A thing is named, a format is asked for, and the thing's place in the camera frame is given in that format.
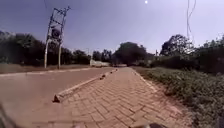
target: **asphalt road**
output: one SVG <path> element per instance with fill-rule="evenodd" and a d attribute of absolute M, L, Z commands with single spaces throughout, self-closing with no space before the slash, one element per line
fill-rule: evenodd
<path fill-rule="evenodd" d="M 18 118 L 52 103 L 54 94 L 111 70 L 98 68 L 0 76 L 0 102 L 10 117 Z"/>

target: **concrete curb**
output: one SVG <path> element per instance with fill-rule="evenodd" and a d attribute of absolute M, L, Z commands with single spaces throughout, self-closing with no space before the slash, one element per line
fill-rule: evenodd
<path fill-rule="evenodd" d="M 90 69 L 94 69 L 94 68 L 78 68 L 78 69 L 62 69 L 62 70 L 6 73 L 6 74 L 0 74 L 0 77 L 16 76 L 16 75 L 36 75 L 36 74 L 55 73 L 55 72 L 67 72 L 67 71 L 74 72 L 74 71 L 84 71 L 84 70 L 90 70 Z"/>
<path fill-rule="evenodd" d="M 132 70 L 136 76 L 138 76 L 145 84 L 147 84 L 152 89 L 153 92 L 157 92 L 157 90 L 152 85 L 150 85 L 148 81 L 146 81 L 137 71 L 135 71 L 134 69 Z"/>
<path fill-rule="evenodd" d="M 53 102 L 55 103 L 61 103 L 63 100 L 65 100 L 67 97 L 71 96 L 76 90 L 80 89 L 82 86 L 90 83 L 90 82 L 93 82 L 93 81 L 96 81 L 96 80 L 102 80 L 104 79 L 106 76 L 108 76 L 109 74 L 112 74 L 114 72 L 116 72 L 118 69 L 114 69 L 112 71 L 109 71 L 109 72 L 106 72 L 106 73 L 103 73 L 97 77 L 94 77 L 94 78 L 91 78 L 87 81 L 84 81 L 80 84 L 77 84 L 69 89 L 66 89 L 62 92 L 59 92 L 58 94 L 54 95 L 54 99 L 53 99 Z"/>

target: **brick sidewalk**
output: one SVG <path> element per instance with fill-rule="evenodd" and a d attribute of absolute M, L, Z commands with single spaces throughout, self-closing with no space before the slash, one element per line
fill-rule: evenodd
<path fill-rule="evenodd" d="M 48 104 L 26 117 L 35 128 L 187 128 L 185 111 L 153 92 L 133 69 L 121 68 L 86 85 L 61 104 Z"/>

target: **sky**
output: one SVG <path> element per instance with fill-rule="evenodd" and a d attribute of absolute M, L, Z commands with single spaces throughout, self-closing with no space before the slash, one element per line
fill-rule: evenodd
<path fill-rule="evenodd" d="M 160 51 L 172 35 L 187 36 L 187 0 L 0 0 L 0 30 L 30 33 L 45 41 L 53 8 L 71 7 L 63 46 L 84 51 L 116 50 L 131 41 Z M 190 0 L 190 9 L 194 0 Z M 190 19 L 194 45 L 224 33 L 224 1 L 197 0 Z"/>

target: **tree line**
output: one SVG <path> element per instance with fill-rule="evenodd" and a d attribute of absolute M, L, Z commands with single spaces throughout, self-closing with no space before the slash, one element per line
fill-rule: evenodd
<path fill-rule="evenodd" d="M 48 65 L 58 63 L 58 44 L 51 42 L 48 47 Z M 43 66 L 45 43 L 30 34 L 15 34 L 7 38 L 0 38 L 0 62 L 20 65 Z M 85 51 L 71 51 L 65 47 L 61 49 L 62 64 L 89 64 L 90 59 L 108 62 L 111 65 L 120 63 L 132 65 L 145 63 L 153 54 L 147 53 L 146 48 L 133 42 L 121 43 L 113 53 L 104 49 L 102 52 L 93 51 L 92 56 Z"/>
<path fill-rule="evenodd" d="M 151 67 L 198 70 L 206 73 L 224 73 L 224 36 L 194 47 L 183 35 L 177 34 L 164 42 L 157 60 Z"/>

